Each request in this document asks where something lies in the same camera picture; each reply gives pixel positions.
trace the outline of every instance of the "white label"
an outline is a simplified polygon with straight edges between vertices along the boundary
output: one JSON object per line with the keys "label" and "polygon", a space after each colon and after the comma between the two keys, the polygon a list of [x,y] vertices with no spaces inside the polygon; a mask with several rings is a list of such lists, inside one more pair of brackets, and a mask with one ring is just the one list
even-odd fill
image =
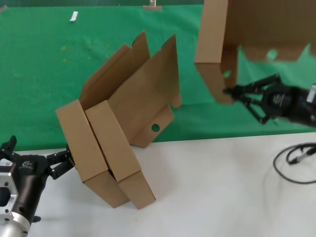
{"label": "white label", "polygon": [[314,101],[315,98],[315,94],[316,94],[316,86],[313,85],[308,96],[307,96],[307,102],[312,103]]}
{"label": "white label", "polygon": [[71,17],[70,21],[75,21],[77,19],[77,15],[78,15],[78,12],[74,11],[73,16]]}
{"label": "white label", "polygon": [[0,166],[12,166],[12,162],[7,159],[0,160]]}

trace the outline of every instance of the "black cable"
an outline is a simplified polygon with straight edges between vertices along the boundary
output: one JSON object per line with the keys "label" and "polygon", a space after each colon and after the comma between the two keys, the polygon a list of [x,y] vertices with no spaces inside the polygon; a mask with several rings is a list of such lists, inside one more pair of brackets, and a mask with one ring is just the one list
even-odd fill
{"label": "black cable", "polygon": [[293,180],[293,179],[290,179],[288,177],[286,177],[284,174],[282,174],[282,172],[277,168],[277,165],[276,165],[276,162],[277,162],[277,159],[286,151],[289,151],[286,155],[286,162],[289,164],[289,165],[293,165],[293,164],[297,164],[299,163],[298,161],[298,158],[299,157],[296,157],[294,158],[293,160],[290,160],[290,155],[300,149],[301,151],[303,151],[304,148],[310,148],[308,149],[308,151],[304,154],[306,156],[311,156],[313,154],[316,153],[316,143],[302,143],[302,144],[298,144],[298,145],[294,145],[294,146],[290,146],[290,147],[287,147],[285,149],[283,149],[281,152],[279,152],[279,154],[277,154],[277,156],[274,158],[273,160],[273,167],[274,169],[276,170],[276,172],[285,180],[291,182],[291,183],[294,183],[294,184],[314,184],[316,183],[316,180],[312,180],[312,181],[307,181],[307,182],[302,182],[302,181],[297,181],[297,180]]}

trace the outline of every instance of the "white table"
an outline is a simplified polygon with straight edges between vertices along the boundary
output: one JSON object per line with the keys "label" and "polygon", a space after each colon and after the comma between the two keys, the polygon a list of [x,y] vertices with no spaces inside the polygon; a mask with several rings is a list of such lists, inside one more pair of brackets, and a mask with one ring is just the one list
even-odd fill
{"label": "white table", "polygon": [[[142,210],[131,202],[112,209],[72,169],[48,178],[37,210],[42,221],[29,237],[315,237],[316,185],[288,183],[272,169],[282,148],[312,141],[316,133],[135,148],[157,198]],[[316,159],[282,170],[316,179]]]}

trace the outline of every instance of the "circular hole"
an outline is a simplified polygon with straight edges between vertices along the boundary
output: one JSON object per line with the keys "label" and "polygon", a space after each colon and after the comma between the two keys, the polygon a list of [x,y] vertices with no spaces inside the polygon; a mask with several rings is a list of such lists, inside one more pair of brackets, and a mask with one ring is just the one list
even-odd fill
{"label": "circular hole", "polygon": [[153,131],[153,132],[159,132],[159,130],[160,130],[159,125],[158,125],[158,124],[153,124],[153,126],[152,126],[152,131]]}
{"label": "circular hole", "polygon": [[278,55],[278,51],[273,48],[273,49],[269,50],[266,58],[268,60],[275,60],[277,58],[277,55]]}
{"label": "circular hole", "polygon": [[228,70],[228,71],[225,71],[223,73],[223,78],[229,78],[229,76],[232,74],[232,70]]}

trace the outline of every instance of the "folded cardboard box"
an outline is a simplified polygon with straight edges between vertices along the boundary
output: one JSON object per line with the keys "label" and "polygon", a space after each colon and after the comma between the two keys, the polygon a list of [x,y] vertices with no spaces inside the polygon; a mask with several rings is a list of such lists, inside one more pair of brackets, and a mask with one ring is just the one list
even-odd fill
{"label": "folded cardboard box", "polygon": [[142,32],[57,110],[82,182],[112,207],[155,201],[130,144],[146,147],[172,122],[169,103],[182,103],[175,35],[151,57]]}
{"label": "folded cardboard box", "polygon": [[195,65],[215,100],[233,103],[223,90],[236,85],[239,46],[253,61],[271,49],[274,60],[296,61],[309,43],[316,54],[315,8],[314,0],[205,0]]}
{"label": "folded cardboard box", "polygon": [[[79,100],[84,110],[108,100],[129,143],[148,146],[174,119],[169,103],[182,103],[176,36],[151,57],[142,32],[84,84]],[[159,131],[152,130],[154,124]]]}
{"label": "folded cardboard box", "polygon": [[83,183],[113,208],[131,200],[137,209],[155,201],[109,104],[84,113],[78,100],[57,116]]}

